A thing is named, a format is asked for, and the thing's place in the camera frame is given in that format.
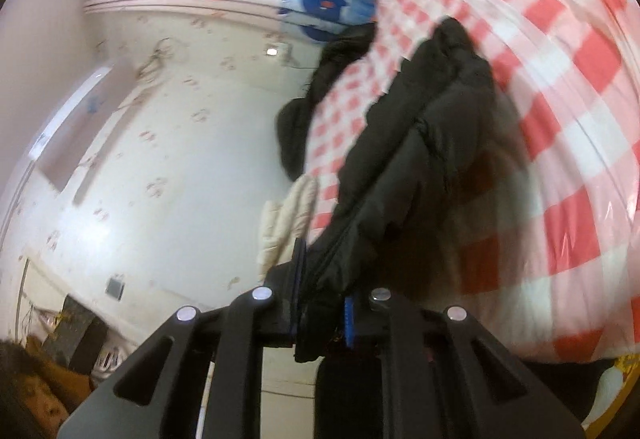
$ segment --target black hair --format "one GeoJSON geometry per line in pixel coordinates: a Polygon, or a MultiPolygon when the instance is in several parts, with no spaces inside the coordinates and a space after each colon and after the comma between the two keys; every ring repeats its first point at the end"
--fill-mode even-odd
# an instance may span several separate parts
{"type": "Polygon", "coordinates": [[[20,345],[0,341],[0,438],[46,439],[42,428],[21,399],[18,379],[34,375],[36,360],[20,345]]]}

